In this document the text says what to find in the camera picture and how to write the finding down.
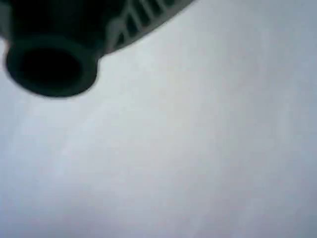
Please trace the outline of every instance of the ribbed grille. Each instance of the ribbed grille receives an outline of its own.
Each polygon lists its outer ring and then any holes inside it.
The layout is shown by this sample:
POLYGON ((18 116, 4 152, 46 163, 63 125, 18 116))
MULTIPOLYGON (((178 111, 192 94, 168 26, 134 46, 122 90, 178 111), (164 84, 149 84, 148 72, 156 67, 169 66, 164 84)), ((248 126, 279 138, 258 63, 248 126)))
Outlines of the ribbed grille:
POLYGON ((126 40, 136 37, 144 27, 150 26, 178 1, 180 0, 130 0, 130 11, 124 16, 126 34, 119 35, 116 46, 120 47, 126 40))

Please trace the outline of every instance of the white surface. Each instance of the white surface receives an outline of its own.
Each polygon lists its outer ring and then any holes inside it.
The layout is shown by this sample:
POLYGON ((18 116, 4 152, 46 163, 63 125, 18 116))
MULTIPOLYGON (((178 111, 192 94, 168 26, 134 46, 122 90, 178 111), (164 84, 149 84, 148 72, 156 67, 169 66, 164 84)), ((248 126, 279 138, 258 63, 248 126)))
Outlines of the white surface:
POLYGON ((199 0, 74 100, 1 72, 0 237, 317 237, 316 9, 199 0))

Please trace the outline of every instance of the gray ridged surface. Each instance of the gray ridged surface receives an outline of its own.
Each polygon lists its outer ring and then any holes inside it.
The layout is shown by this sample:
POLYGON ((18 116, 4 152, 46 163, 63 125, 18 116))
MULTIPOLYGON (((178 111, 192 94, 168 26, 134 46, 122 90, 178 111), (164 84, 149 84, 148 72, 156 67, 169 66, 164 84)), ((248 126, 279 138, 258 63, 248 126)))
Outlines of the gray ridged surface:
POLYGON ((106 33, 110 37, 107 53, 139 40, 191 2, 193 0, 128 0, 122 14, 107 26, 106 33))

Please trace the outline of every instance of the white ceiling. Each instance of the white ceiling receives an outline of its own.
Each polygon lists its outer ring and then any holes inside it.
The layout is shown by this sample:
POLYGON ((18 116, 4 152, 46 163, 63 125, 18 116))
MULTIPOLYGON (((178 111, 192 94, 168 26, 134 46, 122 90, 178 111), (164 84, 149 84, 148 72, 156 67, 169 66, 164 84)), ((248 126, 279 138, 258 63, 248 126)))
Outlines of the white ceiling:
POLYGON ((317 237, 316 9, 198 0, 72 100, 0 72, 0 237, 317 237))

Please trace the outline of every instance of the black plastic part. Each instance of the black plastic part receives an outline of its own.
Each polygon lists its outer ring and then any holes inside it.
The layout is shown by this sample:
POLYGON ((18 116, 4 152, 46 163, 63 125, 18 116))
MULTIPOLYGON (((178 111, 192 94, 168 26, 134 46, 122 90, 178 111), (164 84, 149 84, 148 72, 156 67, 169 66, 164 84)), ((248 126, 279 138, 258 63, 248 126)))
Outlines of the black plastic part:
POLYGON ((92 87, 98 62, 153 31, 192 0, 0 0, 5 66, 21 87, 71 97, 92 87))

